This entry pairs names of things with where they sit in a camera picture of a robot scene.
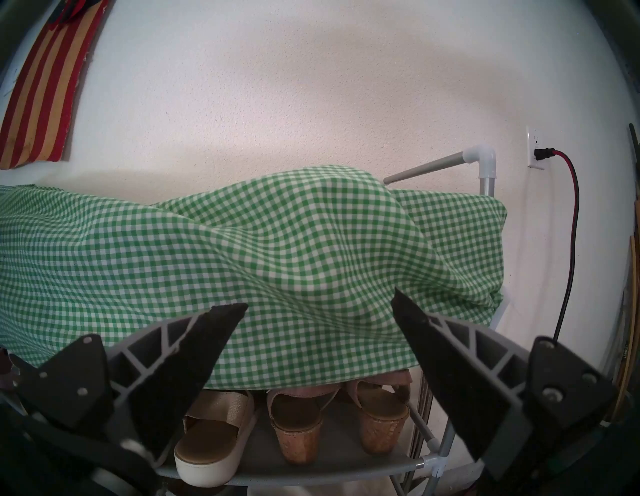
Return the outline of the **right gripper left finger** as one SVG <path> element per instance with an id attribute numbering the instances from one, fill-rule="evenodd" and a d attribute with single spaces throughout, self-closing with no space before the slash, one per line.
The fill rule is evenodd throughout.
<path id="1" fill-rule="evenodd" d="M 43 418 L 24 426 L 54 453 L 111 462 L 129 449 L 161 463 L 248 307 L 165 319 L 113 345 L 85 333 L 37 367 L 12 353 L 14 391 Z"/>

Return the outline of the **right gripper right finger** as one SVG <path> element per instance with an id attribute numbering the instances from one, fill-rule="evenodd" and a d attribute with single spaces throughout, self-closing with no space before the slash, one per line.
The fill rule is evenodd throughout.
<path id="1" fill-rule="evenodd" d="M 610 379 L 549 336 L 536 337 L 526 351 L 485 326 L 424 312 L 398 288 L 392 312 L 488 481 L 527 481 L 594 429 L 616 399 Z"/>

